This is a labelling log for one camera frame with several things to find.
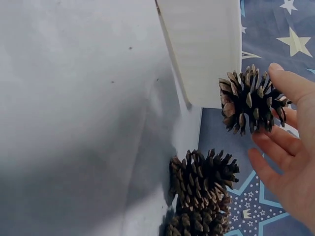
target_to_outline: white cardboard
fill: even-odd
[[[218,78],[241,70],[239,0],[158,0],[169,52],[188,101],[221,108]]]

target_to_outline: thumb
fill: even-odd
[[[285,71],[280,65],[271,63],[268,68],[273,85],[294,104],[307,95],[315,95],[315,83],[293,72]]]

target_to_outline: blue fabric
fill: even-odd
[[[285,2],[293,4],[291,10],[281,7]],[[281,64],[312,81],[315,80],[315,1],[313,0],[241,0],[243,37],[242,69],[255,64],[260,73],[268,69],[272,62]],[[305,42],[305,48],[290,54],[288,45],[277,38],[290,36],[290,28],[298,38]],[[265,189],[263,183],[252,169],[247,151],[255,147],[249,129],[246,136],[233,135],[227,132],[222,123],[221,110],[203,109],[199,139],[199,149],[203,153],[211,148],[216,152],[224,149],[238,160],[240,180],[230,190],[233,198],[231,204],[229,236],[307,236],[310,231],[300,222],[293,219],[279,204],[277,198]],[[268,156],[270,165],[276,170]]]

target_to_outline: white star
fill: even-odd
[[[293,6],[293,2],[294,2],[294,0],[284,0],[284,4],[282,4],[280,7],[286,8],[287,11],[288,11],[288,12],[290,13],[290,15],[291,15],[292,10],[296,10],[296,11],[297,11],[297,9],[295,8],[295,6]]]
[[[290,27],[290,36],[283,38],[276,38],[282,43],[289,45],[290,47],[290,56],[294,56],[298,52],[302,52],[310,57],[313,57],[309,50],[306,48],[305,44],[311,39],[310,37],[298,37],[297,34]]]
[[[246,33],[246,32],[245,32],[246,29],[247,29],[247,28],[246,28],[246,27],[243,27],[243,25],[242,25],[242,33]]]

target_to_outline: yellow star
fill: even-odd
[[[305,44],[311,39],[310,37],[298,37],[296,33],[290,27],[290,37],[277,38],[281,42],[290,46],[290,56],[294,56],[297,52],[302,52],[310,57],[313,57],[309,50],[305,47]]]

